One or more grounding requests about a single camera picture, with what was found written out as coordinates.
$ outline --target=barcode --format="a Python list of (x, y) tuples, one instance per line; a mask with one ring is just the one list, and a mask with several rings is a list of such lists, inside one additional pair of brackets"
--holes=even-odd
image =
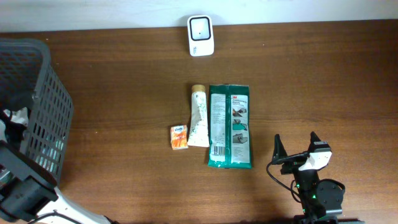
[(225, 156), (225, 147), (215, 146), (213, 152), (215, 156)]

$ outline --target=wet wipes pack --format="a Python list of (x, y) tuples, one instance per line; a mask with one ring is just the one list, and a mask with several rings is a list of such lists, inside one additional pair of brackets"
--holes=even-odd
[(249, 87), (210, 85), (210, 167), (251, 169)]

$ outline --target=wood grain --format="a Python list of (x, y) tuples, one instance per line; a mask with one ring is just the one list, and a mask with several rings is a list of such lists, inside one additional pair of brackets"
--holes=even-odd
[[(289, 154), (310, 132), (333, 157), (320, 178), (346, 185), (344, 214), (398, 220), (398, 21), (217, 26), (193, 58), (186, 28), (2, 34), (46, 42), (75, 114), (60, 188), (121, 223), (234, 223), (301, 214), (266, 174), (274, 134)], [(250, 86), (253, 170), (207, 167), (173, 151), (193, 84)], [(278, 167), (271, 172), (277, 174)], [(292, 176), (279, 176), (290, 183)]]

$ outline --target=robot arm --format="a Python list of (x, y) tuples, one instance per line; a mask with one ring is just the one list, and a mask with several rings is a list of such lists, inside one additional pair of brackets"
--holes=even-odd
[[(320, 180), (318, 177), (318, 170), (328, 165), (330, 157), (329, 144), (321, 141), (314, 132), (311, 133), (308, 150), (291, 156), (287, 155), (279, 135), (275, 136), (274, 155), (267, 166), (267, 172), (278, 184), (290, 190), (294, 199), (302, 204), (304, 215), (296, 216), (296, 223), (338, 223), (336, 215), (343, 213), (341, 203), (345, 186), (335, 180)], [(282, 165), (282, 175), (294, 175), (295, 180), (290, 188), (272, 176), (268, 171), (270, 165)], [(293, 190), (294, 182), (298, 192)]]
[(0, 218), (42, 223), (116, 224), (64, 197), (55, 179), (41, 166), (0, 141)]

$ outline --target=white tube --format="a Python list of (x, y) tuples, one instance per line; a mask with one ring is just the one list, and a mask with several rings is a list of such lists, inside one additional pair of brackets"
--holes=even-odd
[(209, 130), (207, 125), (207, 103), (205, 86), (192, 86), (191, 128), (188, 145), (209, 147)]

